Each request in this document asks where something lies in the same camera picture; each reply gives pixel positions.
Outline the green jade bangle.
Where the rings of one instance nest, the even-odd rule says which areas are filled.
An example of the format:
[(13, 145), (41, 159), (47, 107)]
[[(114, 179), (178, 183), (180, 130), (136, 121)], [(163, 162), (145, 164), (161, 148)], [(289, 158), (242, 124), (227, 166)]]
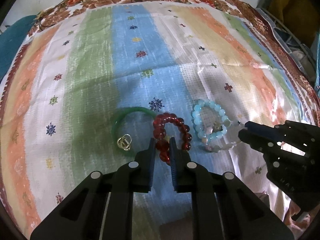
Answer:
[(151, 123), (156, 113), (145, 107), (125, 107), (116, 110), (112, 117), (111, 135), (117, 151), (123, 155), (133, 155), (141, 150), (146, 140), (152, 137)]

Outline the light blue patterned cloth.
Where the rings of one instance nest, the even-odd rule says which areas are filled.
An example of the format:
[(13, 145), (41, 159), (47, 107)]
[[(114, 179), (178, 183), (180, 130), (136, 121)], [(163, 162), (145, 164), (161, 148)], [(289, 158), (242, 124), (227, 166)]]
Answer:
[(320, 92), (320, 40), (319, 33), (317, 33), (317, 41), (316, 41), (316, 81), (315, 81), (315, 91), (319, 96)]

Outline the mustard yellow hanging garment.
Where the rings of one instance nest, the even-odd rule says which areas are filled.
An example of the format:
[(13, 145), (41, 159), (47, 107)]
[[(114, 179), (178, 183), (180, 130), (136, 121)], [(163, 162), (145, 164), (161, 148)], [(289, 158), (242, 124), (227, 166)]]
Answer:
[(310, 47), (319, 32), (319, 9), (310, 0), (271, 0), (267, 9)]

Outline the teal pillow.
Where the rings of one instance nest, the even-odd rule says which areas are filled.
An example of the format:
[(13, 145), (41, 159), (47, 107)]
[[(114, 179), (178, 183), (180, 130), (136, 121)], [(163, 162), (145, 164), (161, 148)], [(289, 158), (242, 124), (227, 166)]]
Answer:
[(1, 34), (0, 71), (1, 80), (8, 72), (14, 57), (35, 22), (35, 15), (21, 18)]

